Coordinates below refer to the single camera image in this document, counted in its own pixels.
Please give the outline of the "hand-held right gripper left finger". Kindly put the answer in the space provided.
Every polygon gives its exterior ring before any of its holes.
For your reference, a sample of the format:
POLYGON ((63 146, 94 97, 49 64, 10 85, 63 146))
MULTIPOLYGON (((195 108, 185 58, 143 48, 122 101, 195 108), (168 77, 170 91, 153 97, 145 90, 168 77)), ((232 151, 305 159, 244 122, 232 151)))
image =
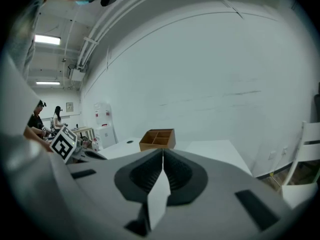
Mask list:
POLYGON ((162 149, 67 166, 80 189, 107 218, 142 237, 161 220, 155 184, 163 171, 162 149))

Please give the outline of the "plastic-wrapped white water dispenser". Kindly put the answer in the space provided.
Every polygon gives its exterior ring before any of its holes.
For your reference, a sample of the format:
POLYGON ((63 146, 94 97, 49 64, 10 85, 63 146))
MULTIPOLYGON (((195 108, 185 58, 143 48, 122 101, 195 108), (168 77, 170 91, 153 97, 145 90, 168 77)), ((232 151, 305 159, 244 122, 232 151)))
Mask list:
POLYGON ((97 102, 94 105, 96 128, 94 135, 99 149, 103 150, 117 143, 113 126, 111 105, 106 102, 97 102))

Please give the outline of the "white ceiling pipe bundle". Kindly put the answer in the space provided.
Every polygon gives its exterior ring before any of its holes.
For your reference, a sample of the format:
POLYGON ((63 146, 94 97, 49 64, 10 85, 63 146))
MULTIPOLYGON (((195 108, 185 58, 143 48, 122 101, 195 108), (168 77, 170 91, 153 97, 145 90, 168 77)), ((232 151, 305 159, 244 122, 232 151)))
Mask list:
POLYGON ((172 24, 202 16, 270 18, 279 0, 117 0, 106 7, 84 39, 77 64, 93 66, 98 53, 113 59, 143 38, 172 24))

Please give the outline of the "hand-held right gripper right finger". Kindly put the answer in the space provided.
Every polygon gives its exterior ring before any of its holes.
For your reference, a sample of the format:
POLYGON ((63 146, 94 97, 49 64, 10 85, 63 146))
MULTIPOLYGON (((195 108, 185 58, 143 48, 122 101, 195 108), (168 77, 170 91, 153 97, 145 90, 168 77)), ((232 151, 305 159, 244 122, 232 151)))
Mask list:
POLYGON ((275 239, 290 207, 240 168, 200 155, 166 150, 171 194, 153 239, 275 239))

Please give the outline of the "wooden organizer box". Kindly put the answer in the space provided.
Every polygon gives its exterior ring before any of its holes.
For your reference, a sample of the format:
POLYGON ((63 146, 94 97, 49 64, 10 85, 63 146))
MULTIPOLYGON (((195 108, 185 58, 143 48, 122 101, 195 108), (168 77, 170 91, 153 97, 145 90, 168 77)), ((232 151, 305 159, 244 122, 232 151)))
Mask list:
POLYGON ((149 149, 173 149, 176 145, 175 130, 150 129, 139 142, 140 151, 149 149))

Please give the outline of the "black office chair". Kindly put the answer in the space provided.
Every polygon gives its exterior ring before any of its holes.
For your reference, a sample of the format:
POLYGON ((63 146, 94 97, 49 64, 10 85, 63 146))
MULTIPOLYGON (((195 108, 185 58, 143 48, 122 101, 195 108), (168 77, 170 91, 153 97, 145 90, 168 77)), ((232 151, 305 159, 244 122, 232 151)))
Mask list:
POLYGON ((320 123, 320 82, 318 83, 318 93, 313 98, 316 110, 317 122, 320 123))

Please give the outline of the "white ceiling unit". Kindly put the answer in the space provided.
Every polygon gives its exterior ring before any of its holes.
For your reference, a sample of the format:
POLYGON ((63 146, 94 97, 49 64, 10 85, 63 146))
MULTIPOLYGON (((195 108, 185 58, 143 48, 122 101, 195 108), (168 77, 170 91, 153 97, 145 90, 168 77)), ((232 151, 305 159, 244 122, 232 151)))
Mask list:
POLYGON ((78 69, 71 68, 68 72, 68 79, 71 81, 81 82, 85 76, 84 72, 81 72, 78 69))

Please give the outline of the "large ceiling light panel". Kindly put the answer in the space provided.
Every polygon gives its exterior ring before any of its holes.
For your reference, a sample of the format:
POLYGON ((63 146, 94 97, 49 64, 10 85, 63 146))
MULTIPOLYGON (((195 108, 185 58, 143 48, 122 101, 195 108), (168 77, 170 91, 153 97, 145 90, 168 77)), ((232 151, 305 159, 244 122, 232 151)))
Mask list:
POLYGON ((35 35, 35 42, 41 43, 41 44, 50 44, 50 45, 60 45, 61 38, 60 37, 54 37, 54 36, 48 36, 48 35, 35 35))

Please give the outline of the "white wooden chair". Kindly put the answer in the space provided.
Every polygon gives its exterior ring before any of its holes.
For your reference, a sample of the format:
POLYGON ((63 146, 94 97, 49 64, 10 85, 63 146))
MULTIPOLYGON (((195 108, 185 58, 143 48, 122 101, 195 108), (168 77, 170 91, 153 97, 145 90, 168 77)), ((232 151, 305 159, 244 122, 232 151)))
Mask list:
POLYGON ((312 183, 289 185, 298 163, 310 161, 320 161, 320 122, 307 123, 304 121, 296 155, 280 188, 282 198, 292 209, 312 199, 318 191, 317 180, 320 178, 320 168, 312 183))

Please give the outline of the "person's grey hoodie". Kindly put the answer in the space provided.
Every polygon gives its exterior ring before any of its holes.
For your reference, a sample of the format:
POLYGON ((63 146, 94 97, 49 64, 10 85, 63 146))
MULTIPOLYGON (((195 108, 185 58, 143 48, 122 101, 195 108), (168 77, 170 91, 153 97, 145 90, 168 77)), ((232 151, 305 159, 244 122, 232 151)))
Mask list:
POLYGON ((8 53, 24 80, 35 54, 35 31, 42 0, 34 0, 14 23, 10 33, 8 53))

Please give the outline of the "brown table pale legs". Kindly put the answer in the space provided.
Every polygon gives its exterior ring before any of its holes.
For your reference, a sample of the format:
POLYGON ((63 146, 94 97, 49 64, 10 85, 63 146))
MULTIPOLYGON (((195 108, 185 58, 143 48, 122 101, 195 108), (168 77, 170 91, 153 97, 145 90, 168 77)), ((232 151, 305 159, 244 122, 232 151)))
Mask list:
POLYGON ((95 138, 94 130, 91 127, 80 127, 77 129, 71 130, 76 135, 82 137, 86 137, 88 140, 92 141, 95 138))

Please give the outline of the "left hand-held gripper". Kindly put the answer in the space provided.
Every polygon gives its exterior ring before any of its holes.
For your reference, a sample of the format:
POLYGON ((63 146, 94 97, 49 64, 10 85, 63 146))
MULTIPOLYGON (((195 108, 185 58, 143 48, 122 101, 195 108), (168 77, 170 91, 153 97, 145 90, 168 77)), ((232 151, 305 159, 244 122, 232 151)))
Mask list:
MULTIPOLYGON (((50 144, 50 149, 58 154, 63 162, 67 164, 72 155, 77 154, 83 147, 83 140, 78 135, 64 125, 54 137, 50 144)), ((96 151, 85 150, 83 152, 86 161, 107 160, 103 155, 96 151)))

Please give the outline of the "person's left forearm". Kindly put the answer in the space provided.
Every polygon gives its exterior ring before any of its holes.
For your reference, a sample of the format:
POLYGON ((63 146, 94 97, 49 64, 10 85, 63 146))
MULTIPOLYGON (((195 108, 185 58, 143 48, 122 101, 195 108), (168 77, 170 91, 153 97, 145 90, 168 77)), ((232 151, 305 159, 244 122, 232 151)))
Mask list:
POLYGON ((32 140, 40 144, 47 152, 52 153, 53 151, 50 148, 50 143, 41 139, 29 126, 25 127, 24 137, 28 140, 32 140))

